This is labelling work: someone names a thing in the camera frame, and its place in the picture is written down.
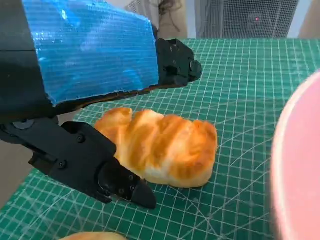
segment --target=grid lines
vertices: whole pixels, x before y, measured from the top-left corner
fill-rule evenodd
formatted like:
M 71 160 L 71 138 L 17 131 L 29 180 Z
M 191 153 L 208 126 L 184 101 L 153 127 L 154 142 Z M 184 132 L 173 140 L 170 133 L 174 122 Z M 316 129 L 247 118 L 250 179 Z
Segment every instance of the grid lines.
M 268 240 L 269 166 L 277 120 L 297 86 L 320 68 L 320 42 L 299 39 L 186 39 L 202 77 L 184 88 L 93 104 L 75 120 L 105 111 L 152 109 L 216 125 L 213 174 L 200 188 L 150 183 L 157 208 L 102 204 L 33 170 L 0 211 L 0 239 L 58 240 L 80 231 L 132 240 Z

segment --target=cable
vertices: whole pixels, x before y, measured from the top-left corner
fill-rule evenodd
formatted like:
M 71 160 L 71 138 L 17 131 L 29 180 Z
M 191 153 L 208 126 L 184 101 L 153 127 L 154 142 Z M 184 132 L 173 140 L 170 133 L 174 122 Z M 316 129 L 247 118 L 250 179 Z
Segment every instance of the cable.
M 159 4 L 159 16 L 160 16 L 159 23 L 160 23 L 160 27 L 161 26 L 167 26 L 167 25 L 171 26 L 172 25 L 178 32 L 180 32 L 179 27 L 175 24 L 175 22 L 174 22 L 174 20 L 172 18 L 172 13 L 178 11 L 181 8 L 182 8 L 181 0 L 163 0 L 163 2 L 161 2 Z M 169 13 L 171 24 L 170 23 L 161 24 L 163 16 L 165 14 L 167 14 L 167 13 Z

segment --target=toy bread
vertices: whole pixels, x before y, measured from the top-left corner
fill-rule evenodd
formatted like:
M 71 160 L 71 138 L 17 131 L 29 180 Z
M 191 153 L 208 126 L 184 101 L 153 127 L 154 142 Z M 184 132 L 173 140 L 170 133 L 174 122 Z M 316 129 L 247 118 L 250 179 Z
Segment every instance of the toy bread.
M 60 240 L 126 240 L 123 236 L 113 232 L 79 232 Z
M 107 111 L 94 126 L 117 146 L 120 164 L 155 184 L 203 186 L 210 179 L 218 148 L 217 130 L 207 121 L 190 121 L 149 109 Z

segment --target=blue tape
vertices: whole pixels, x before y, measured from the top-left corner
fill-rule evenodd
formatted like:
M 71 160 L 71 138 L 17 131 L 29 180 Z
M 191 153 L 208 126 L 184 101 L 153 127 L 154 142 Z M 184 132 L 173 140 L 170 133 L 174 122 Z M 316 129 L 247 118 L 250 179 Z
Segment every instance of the blue tape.
M 22 0 L 53 105 L 158 83 L 152 24 L 95 0 Z

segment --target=bread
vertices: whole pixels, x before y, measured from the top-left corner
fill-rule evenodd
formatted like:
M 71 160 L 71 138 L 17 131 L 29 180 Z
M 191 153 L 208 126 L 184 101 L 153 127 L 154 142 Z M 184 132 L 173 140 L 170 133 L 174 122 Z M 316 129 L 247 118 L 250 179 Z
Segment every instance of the bread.
M 94 126 L 117 146 L 120 164 L 155 184 L 200 187 L 212 175 L 218 148 L 217 130 L 207 121 L 119 107 Z
M 60 240 L 126 240 L 114 232 L 79 232 Z

